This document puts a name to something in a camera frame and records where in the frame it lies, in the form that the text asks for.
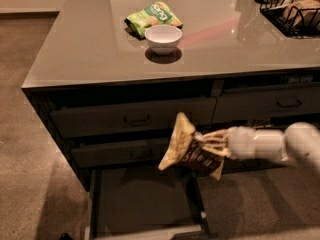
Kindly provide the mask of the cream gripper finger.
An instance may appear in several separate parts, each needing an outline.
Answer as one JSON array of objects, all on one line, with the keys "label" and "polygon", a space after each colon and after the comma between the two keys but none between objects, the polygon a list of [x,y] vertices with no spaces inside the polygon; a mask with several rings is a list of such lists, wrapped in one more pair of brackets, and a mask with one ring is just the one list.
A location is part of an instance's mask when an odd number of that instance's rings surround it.
[{"label": "cream gripper finger", "polygon": [[227,147],[215,147],[212,145],[203,145],[202,149],[218,156],[224,156],[224,157],[231,156],[231,153]]},{"label": "cream gripper finger", "polygon": [[202,136],[203,141],[206,143],[225,143],[227,140],[228,131],[226,129],[221,129],[206,133]]}]

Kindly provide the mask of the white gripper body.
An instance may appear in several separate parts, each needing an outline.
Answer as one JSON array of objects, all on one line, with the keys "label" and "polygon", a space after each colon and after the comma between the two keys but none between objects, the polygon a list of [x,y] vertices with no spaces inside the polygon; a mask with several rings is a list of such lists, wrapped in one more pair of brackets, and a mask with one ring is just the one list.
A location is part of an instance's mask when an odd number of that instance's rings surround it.
[{"label": "white gripper body", "polygon": [[255,130],[248,127],[228,129],[228,157],[232,160],[248,160],[255,157]]}]

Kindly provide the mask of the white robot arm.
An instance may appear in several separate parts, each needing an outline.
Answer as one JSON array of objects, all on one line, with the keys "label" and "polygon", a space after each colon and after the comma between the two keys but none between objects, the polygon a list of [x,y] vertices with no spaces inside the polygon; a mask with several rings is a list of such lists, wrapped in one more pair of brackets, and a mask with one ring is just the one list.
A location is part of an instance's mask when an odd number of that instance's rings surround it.
[{"label": "white robot arm", "polygon": [[320,131],[306,122],[291,124],[284,131],[231,127],[204,134],[199,140],[214,154],[231,160],[262,159],[320,173]]}]

